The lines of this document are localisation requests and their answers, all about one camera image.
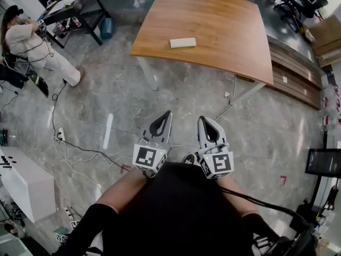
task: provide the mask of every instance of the woman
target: woman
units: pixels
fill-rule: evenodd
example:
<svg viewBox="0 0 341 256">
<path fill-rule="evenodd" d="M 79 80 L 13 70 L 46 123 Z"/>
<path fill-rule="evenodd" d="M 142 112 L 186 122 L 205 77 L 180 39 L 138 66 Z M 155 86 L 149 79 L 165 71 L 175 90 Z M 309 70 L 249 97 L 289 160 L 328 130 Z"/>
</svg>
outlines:
<svg viewBox="0 0 341 256">
<path fill-rule="evenodd" d="M 2 22 L 1 43 L 3 55 L 11 53 L 27 58 L 33 67 L 52 69 L 71 86 L 79 83 L 84 69 L 77 69 L 70 62 L 51 48 L 51 45 L 42 40 L 35 32 L 38 24 L 31 19 L 24 19 L 22 25 L 17 25 L 20 11 L 16 5 L 10 6 Z"/>
</svg>

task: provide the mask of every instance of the wooden table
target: wooden table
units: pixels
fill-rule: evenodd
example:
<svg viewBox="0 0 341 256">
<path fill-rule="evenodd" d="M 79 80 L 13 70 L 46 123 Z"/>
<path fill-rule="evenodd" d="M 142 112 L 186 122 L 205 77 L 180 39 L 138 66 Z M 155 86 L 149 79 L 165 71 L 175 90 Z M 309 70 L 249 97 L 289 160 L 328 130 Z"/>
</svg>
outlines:
<svg viewBox="0 0 341 256">
<path fill-rule="evenodd" d="M 169 40 L 195 37 L 196 47 L 171 49 Z M 246 0 L 155 0 L 134 42 L 153 90 L 157 76 L 144 57 L 174 59 L 233 72 L 256 81 L 233 100 L 273 85 L 271 57 L 258 6 Z"/>
</svg>

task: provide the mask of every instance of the black cable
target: black cable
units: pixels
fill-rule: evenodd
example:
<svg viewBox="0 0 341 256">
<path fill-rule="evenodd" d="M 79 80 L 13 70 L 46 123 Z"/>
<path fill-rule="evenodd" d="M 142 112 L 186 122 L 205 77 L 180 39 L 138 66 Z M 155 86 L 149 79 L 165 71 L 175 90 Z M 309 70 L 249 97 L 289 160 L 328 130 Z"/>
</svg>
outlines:
<svg viewBox="0 0 341 256">
<path fill-rule="evenodd" d="M 76 215 L 76 216 L 79 216 L 80 218 L 83 218 L 83 216 L 81 216 L 81 215 L 78 214 L 78 213 L 71 213 L 71 212 L 70 212 L 70 214 L 72 215 L 72 217 L 73 217 L 74 215 Z"/>
<path fill-rule="evenodd" d="M 240 194 L 240 193 L 237 193 L 236 191 L 233 191 L 233 190 L 229 190 L 229 189 L 225 189 L 221 186 L 220 187 L 220 190 L 224 193 L 227 193 L 227 194 L 231 194 L 231 195 L 234 195 L 234 196 L 238 196 L 238 197 L 241 197 L 247 201 L 250 201 L 256 205 L 259 205 L 259 206 L 262 206 L 262 207 L 267 207 L 269 209 L 273 209 L 273 210 L 277 210 L 277 211 L 281 211 L 281 212 L 284 212 L 294 218 L 297 218 L 299 220 L 302 221 L 302 223 L 304 224 L 304 226 L 308 227 L 308 223 L 305 221 L 305 219 L 299 215 L 298 213 L 290 210 L 290 209 L 287 209 L 286 207 L 281 207 L 281 206 L 277 206 L 277 205 L 273 205 L 273 204 L 270 204 L 270 203 L 267 203 L 267 202 L 264 202 L 264 201 L 261 201 L 261 200 L 258 200 L 258 199 L 255 199 L 251 196 L 248 196 L 248 195 L 245 195 L 245 194 Z"/>
<path fill-rule="evenodd" d="M 15 96 L 14 96 L 14 98 L 13 99 L 11 99 L 10 100 L 10 102 L 9 103 L 6 103 L 2 108 L 1 108 L 1 110 L 3 110 L 7 105 L 10 105 L 11 104 L 11 102 L 15 99 L 15 98 L 17 98 L 18 97 L 18 93 L 17 93 L 17 91 L 15 91 Z"/>
<path fill-rule="evenodd" d="M 3 86 L 2 88 L 5 88 L 5 89 L 7 89 L 7 90 L 9 90 L 9 91 L 12 91 L 12 92 L 15 93 L 16 95 L 18 95 L 17 91 L 15 91 L 15 90 L 9 89 L 9 88 L 7 88 L 7 87 L 5 87 L 5 86 Z"/>
<path fill-rule="evenodd" d="M 56 130 L 55 130 L 55 127 L 54 127 L 54 110 L 55 110 L 55 105 L 56 105 L 56 103 L 57 103 L 57 100 L 58 100 L 58 97 L 59 97 L 60 93 L 63 91 L 63 89 L 65 88 L 65 86 L 66 86 L 66 82 L 64 82 L 64 86 L 63 86 L 63 88 L 59 91 L 58 94 L 55 93 L 55 94 L 52 95 L 52 100 L 54 101 L 54 108 L 53 108 L 53 111 L 52 111 L 52 126 L 53 126 L 53 130 L 54 130 L 54 131 L 53 131 L 53 137 L 55 137 L 55 131 L 56 131 Z M 105 156 L 108 160 L 110 160 L 113 164 L 117 165 L 117 166 L 120 167 L 121 169 L 124 169 L 124 170 L 126 170 L 126 171 L 129 171 L 127 168 L 122 167 L 122 166 L 118 165 L 115 161 L 111 160 L 110 157 L 108 157 L 106 154 L 104 154 L 104 153 L 101 152 L 101 151 L 86 150 L 86 149 L 83 149 L 83 148 L 81 148 L 81 147 L 79 147 L 79 146 L 73 145 L 73 144 L 71 144 L 71 143 L 69 143 L 69 142 L 67 142 L 67 141 L 63 141 L 63 142 L 65 142 L 66 144 L 71 145 L 71 146 L 73 146 L 73 147 L 75 147 L 75 148 L 78 148 L 78 149 L 80 149 L 80 150 L 82 150 L 82 151 L 91 151 L 91 152 L 94 152 L 94 153 L 102 154 L 102 155 Z"/>
<path fill-rule="evenodd" d="M 25 51 L 23 51 L 23 52 L 20 52 L 20 53 L 18 53 L 18 54 L 15 54 L 16 56 L 20 56 L 20 55 L 23 55 L 23 54 L 25 54 L 25 53 L 27 53 L 28 51 L 31 51 L 32 49 L 35 49 L 36 47 L 39 47 L 39 46 L 41 46 L 44 42 L 46 43 L 46 46 L 47 46 L 47 49 L 48 49 L 48 54 L 45 56 L 45 57 L 43 57 L 43 58 L 41 58 L 41 59 L 39 59 L 39 60 L 35 60 L 35 61 L 28 61 L 28 63 L 31 63 L 31 62 L 39 62 L 39 61 L 42 61 L 42 60 L 44 60 L 47 56 L 51 56 L 51 58 L 54 56 L 54 53 L 52 53 L 51 52 L 51 50 L 50 50 L 50 47 L 48 46 L 48 43 L 47 43 L 47 40 L 45 39 L 45 37 L 42 35 L 42 37 L 43 37 L 43 39 L 42 39 L 42 42 L 40 43 L 40 44 L 38 44 L 38 45 L 36 45 L 36 46 L 34 46 L 34 47 L 32 47 L 31 49 L 28 49 L 28 50 L 25 50 Z"/>
<path fill-rule="evenodd" d="M 75 147 L 75 148 L 78 148 L 78 149 L 80 149 L 80 150 L 82 150 L 82 151 L 91 151 L 91 152 L 94 152 L 94 153 L 102 154 L 102 155 L 105 156 L 108 160 L 110 160 L 112 163 L 114 163 L 116 166 L 118 166 L 118 167 L 120 167 L 121 169 L 126 170 L 126 171 L 129 172 L 129 170 L 128 170 L 127 168 L 118 165 L 115 161 L 111 160 L 110 157 L 108 157 L 106 154 L 104 154 L 104 153 L 101 152 L 101 151 L 96 151 L 96 150 L 85 150 L 85 149 L 83 149 L 83 148 L 81 148 L 81 147 L 78 147 L 78 146 L 76 146 L 76 145 L 73 145 L 73 144 L 71 144 L 71 143 L 69 143 L 69 142 L 67 142 L 67 141 L 63 141 L 63 142 L 65 142 L 66 144 L 71 145 L 71 146 L 73 146 L 73 147 Z"/>
<path fill-rule="evenodd" d="M 14 55 L 16 55 L 16 56 L 23 55 L 23 54 L 25 54 L 26 52 L 29 52 L 29 51 L 31 51 L 32 49 L 35 49 L 36 47 L 41 46 L 44 42 L 45 42 L 45 41 L 42 39 L 42 42 L 41 42 L 40 44 L 38 44 L 38 45 L 32 47 L 31 49 L 25 50 L 25 51 L 23 51 L 23 52 L 19 52 L 18 54 L 14 54 Z"/>
<path fill-rule="evenodd" d="M 83 218 L 83 216 L 80 215 L 72 206 L 71 206 L 70 210 L 72 210 L 72 211 L 74 212 L 74 213 L 71 213 L 71 212 L 70 212 L 72 215 L 77 215 L 77 216 Z"/>
<path fill-rule="evenodd" d="M 52 100 L 54 101 L 54 105 L 53 105 L 53 111 L 52 111 L 52 126 L 53 126 L 53 130 L 54 130 L 54 134 L 53 134 L 53 136 L 55 135 L 55 127 L 54 127 L 54 121 L 53 121 L 53 116 L 54 116 L 54 110 L 55 110 L 55 105 L 56 105 L 56 103 L 57 103 L 57 101 L 58 101 L 58 97 L 59 97 L 59 95 L 60 95 L 60 93 L 63 91 L 63 89 L 65 88 L 65 86 L 66 86 L 66 83 L 64 83 L 64 86 L 63 86 L 63 88 L 59 91 L 59 93 L 57 94 L 57 93 L 55 93 L 55 94 L 53 94 L 52 95 Z"/>
</svg>

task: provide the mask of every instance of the wooden panel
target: wooden panel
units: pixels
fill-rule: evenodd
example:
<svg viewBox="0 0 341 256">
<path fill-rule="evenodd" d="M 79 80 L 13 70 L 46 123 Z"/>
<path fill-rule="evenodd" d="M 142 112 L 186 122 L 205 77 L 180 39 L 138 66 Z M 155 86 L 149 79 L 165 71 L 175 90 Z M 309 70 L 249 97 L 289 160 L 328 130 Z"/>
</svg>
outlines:
<svg viewBox="0 0 341 256">
<path fill-rule="evenodd" d="M 288 83 L 284 83 L 283 74 L 287 77 Z M 268 88 L 303 102 L 314 109 L 320 110 L 320 92 L 296 76 L 285 73 L 279 68 L 274 67 L 273 86 L 268 86 Z"/>
<path fill-rule="evenodd" d="M 305 65 L 297 61 L 293 56 L 285 54 L 279 48 L 270 47 L 270 54 L 273 66 L 277 66 L 284 70 L 290 70 L 293 74 L 298 75 L 305 82 L 312 84 L 317 89 L 322 89 L 320 75 L 309 70 Z"/>
<path fill-rule="evenodd" d="M 299 85 L 290 82 L 290 78 L 288 77 L 288 83 L 284 83 L 282 77 L 277 77 L 274 76 L 273 80 L 275 83 L 280 83 L 283 86 L 286 86 L 292 90 L 294 90 L 295 92 L 297 92 L 297 94 L 302 95 L 302 97 L 306 97 L 307 99 L 310 99 L 312 102 L 320 102 L 320 98 L 319 98 L 319 92 L 318 91 L 308 91 L 308 90 L 304 90 L 302 88 L 299 87 Z"/>
<path fill-rule="evenodd" d="M 190 37 L 196 47 L 171 49 L 170 39 Z M 155 0 L 131 55 L 197 63 L 273 84 L 263 20 L 246 0 Z"/>
</svg>

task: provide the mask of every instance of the electrical outlet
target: electrical outlet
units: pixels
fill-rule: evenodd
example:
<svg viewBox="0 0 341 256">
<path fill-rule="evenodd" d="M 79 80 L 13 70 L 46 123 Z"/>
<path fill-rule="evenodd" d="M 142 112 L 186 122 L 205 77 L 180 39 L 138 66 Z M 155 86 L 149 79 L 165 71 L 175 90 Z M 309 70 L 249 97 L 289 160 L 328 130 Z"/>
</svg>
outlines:
<svg viewBox="0 0 341 256">
<path fill-rule="evenodd" d="M 59 140 L 66 141 L 66 139 L 65 139 L 65 134 L 64 134 L 64 128 L 63 128 L 63 127 L 60 127 L 60 128 L 58 129 L 57 138 L 58 138 Z"/>
<path fill-rule="evenodd" d="M 70 212 L 70 209 L 68 209 L 67 207 L 65 207 L 64 210 L 65 210 L 66 214 L 68 215 L 69 219 L 70 219 L 70 220 L 73 220 L 73 217 L 72 217 L 72 214 L 71 214 L 71 212 Z"/>
</svg>

